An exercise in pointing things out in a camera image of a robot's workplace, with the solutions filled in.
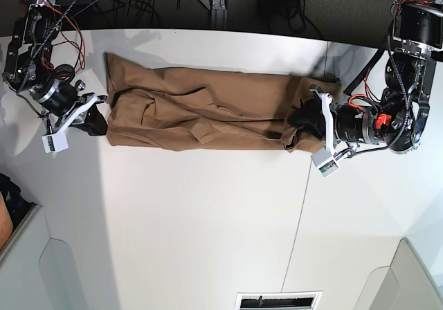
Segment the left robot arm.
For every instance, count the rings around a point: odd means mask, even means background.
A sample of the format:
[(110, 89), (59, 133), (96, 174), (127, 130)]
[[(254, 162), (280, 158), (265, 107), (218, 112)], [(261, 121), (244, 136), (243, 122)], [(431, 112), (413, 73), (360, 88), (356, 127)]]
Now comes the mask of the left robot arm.
[(289, 124), (325, 144), (333, 159), (370, 152), (417, 149), (430, 111), (436, 60), (442, 51), (442, 0), (395, 0), (393, 21), (382, 45), (344, 90), (340, 104), (311, 85)]

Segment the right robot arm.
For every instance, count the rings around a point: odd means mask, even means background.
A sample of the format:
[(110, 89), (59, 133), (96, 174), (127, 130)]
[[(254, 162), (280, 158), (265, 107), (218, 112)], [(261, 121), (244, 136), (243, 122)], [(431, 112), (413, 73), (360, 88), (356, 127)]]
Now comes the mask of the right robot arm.
[(97, 106), (107, 97), (85, 92), (86, 84), (75, 78), (86, 66), (85, 42), (64, 38), (78, 53), (75, 64), (55, 66), (51, 61), (54, 41), (62, 34), (64, 22), (76, 33), (81, 32), (71, 10), (60, 10), (57, 1), (25, 0), (26, 14), (15, 22), (3, 81), (44, 121), (49, 136), (63, 127), (77, 128), (90, 136), (104, 136), (107, 122)]

